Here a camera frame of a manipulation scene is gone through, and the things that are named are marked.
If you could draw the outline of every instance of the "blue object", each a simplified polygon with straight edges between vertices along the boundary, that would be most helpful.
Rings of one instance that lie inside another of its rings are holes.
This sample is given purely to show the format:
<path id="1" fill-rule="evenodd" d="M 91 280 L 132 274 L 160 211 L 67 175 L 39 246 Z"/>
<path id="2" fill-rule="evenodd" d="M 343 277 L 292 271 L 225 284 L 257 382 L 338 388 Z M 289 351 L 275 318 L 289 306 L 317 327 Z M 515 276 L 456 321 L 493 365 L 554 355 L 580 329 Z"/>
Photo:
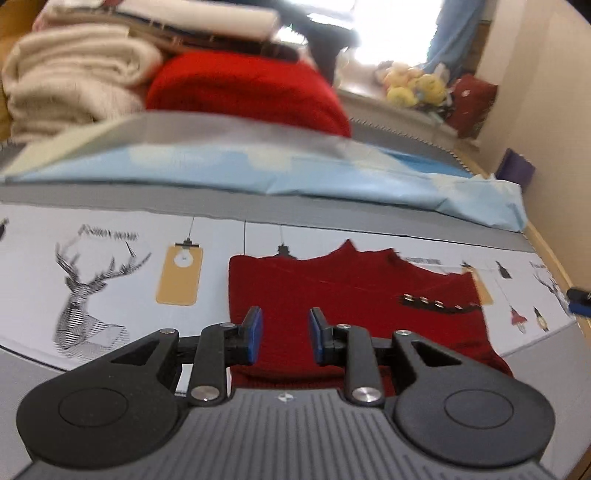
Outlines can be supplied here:
<path id="1" fill-rule="evenodd" d="M 322 333 L 320 331 L 320 325 L 318 325 L 312 310 L 308 313 L 308 332 L 310 334 L 310 342 L 314 353 L 314 362 L 316 362 L 317 365 L 320 365 L 323 363 L 322 360 L 324 356 Z"/>
<path id="2" fill-rule="evenodd" d="M 454 177 L 462 177 L 464 179 L 471 179 L 473 177 L 473 175 L 465 168 L 453 167 L 447 163 L 422 157 L 421 155 L 412 155 L 382 147 L 379 147 L 379 149 L 386 155 L 396 158 L 403 165 L 414 171 L 419 171 L 421 173 L 441 173 L 443 175 L 453 175 Z"/>
<path id="3" fill-rule="evenodd" d="M 444 63 L 450 80 L 461 74 L 462 63 L 470 51 L 482 14 L 485 0 L 445 0 L 437 19 L 437 31 L 431 40 L 427 63 L 423 70 L 433 73 Z"/>
<path id="4" fill-rule="evenodd" d="M 262 310 L 257 309 L 248 330 L 248 361 L 256 363 L 262 339 Z"/>
<path id="5" fill-rule="evenodd" d="M 569 310 L 575 315 L 581 315 L 583 317 L 591 318 L 591 307 L 581 305 L 580 303 L 570 302 Z"/>

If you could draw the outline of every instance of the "folded red sweater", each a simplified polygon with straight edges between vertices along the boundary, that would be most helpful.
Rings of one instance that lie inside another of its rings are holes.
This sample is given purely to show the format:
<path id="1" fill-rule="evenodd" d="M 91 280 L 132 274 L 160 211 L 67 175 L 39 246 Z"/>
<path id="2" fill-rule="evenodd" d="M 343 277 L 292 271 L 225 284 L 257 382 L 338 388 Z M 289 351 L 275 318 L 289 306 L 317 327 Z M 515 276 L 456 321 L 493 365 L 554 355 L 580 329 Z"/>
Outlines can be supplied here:
<path id="1" fill-rule="evenodd" d="M 146 99 L 148 110 L 235 115 L 350 137 L 332 87 L 305 63 L 203 50 L 167 62 Z"/>
<path id="2" fill-rule="evenodd" d="M 408 329 L 511 374 L 492 349 L 481 310 L 444 314 L 400 303 L 404 293 L 445 305 L 478 303 L 472 276 L 441 275 L 405 262 L 392 250 L 358 252 L 350 242 L 312 260 L 232 257 L 229 269 L 230 317 L 240 322 L 248 309 L 263 310 L 259 360 L 233 367 L 234 386 L 267 388 L 341 387 L 343 370 L 314 363 L 307 319 L 320 307 L 331 324 L 350 323 L 372 336 L 389 338 Z M 382 369 L 388 394 L 389 370 Z"/>

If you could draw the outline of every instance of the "white fabric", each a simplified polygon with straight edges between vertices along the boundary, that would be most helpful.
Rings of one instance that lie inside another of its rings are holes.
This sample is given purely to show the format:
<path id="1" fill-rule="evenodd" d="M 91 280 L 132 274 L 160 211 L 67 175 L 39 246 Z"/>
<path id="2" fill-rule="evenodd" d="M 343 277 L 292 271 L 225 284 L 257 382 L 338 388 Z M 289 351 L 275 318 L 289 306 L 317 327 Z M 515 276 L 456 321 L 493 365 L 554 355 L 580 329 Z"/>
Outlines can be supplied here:
<path id="1" fill-rule="evenodd" d="M 121 25 L 80 24 L 20 39 L 2 68 L 12 139 L 39 140 L 143 110 L 125 87 L 154 77 L 163 57 L 128 33 Z"/>
<path id="2" fill-rule="evenodd" d="M 48 0 L 35 20 L 33 30 L 45 28 L 44 16 L 53 7 L 98 8 L 103 0 Z M 275 10 L 229 5 L 199 0 L 124 0 L 117 11 L 153 20 L 180 30 L 210 32 L 216 35 L 269 40 L 280 28 Z"/>
<path id="3" fill-rule="evenodd" d="M 8 100 L 12 138 L 25 142 L 143 109 L 141 98 L 130 91 L 81 75 L 27 76 Z"/>
<path id="4" fill-rule="evenodd" d="M 2 68 L 11 95 L 27 76 L 88 75 L 122 86 L 150 80 L 163 63 L 150 43 L 128 37 L 121 25 L 82 24 L 26 35 L 14 45 Z"/>

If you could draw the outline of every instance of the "blue curtain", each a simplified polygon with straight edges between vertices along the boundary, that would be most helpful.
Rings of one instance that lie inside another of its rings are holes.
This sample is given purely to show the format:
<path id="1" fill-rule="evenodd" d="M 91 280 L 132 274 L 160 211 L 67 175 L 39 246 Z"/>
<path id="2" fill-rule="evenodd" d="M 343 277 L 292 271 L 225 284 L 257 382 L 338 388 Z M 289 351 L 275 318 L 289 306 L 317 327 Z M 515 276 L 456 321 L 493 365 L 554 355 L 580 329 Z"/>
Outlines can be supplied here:
<path id="1" fill-rule="evenodd" d="M 432 73 L 439 63 L 450 70 L 450 79 L 457 78 L 470 50 L 485 0 L 445 0 L 437 19 L 437 31 L 431 40 L 424 70 Z"/>

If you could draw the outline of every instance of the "black round joint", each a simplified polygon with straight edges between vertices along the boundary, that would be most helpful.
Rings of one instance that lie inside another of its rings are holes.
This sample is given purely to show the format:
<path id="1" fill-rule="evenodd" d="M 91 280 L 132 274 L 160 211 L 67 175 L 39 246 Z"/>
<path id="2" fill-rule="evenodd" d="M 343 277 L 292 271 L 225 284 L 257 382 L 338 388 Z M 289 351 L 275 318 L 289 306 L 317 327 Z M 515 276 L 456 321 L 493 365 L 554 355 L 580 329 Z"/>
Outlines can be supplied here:
<path id="1" fill-rule="evenodd" d="M 488 367 L 433 368 L 398 397 L 401 433 L 434 458 L 470 468 L 539 459 L 554 412 L 537 390 Z"/>
<path id="2" fill-rule="evenodd" d="M 33 389 L 17 411 L 27 449 L 55 465 L 100 469 L 163 445 L 179 417 L 174 395 L 130 365 L 72 371 Z"/>
<path id="3" fill-rule="evenodd" d="M 71 393 L 60 403 L 61 417 L 76 427 L 105 427 L 127 411 L 124 395 L 108 388 L 87 388 Z"/>

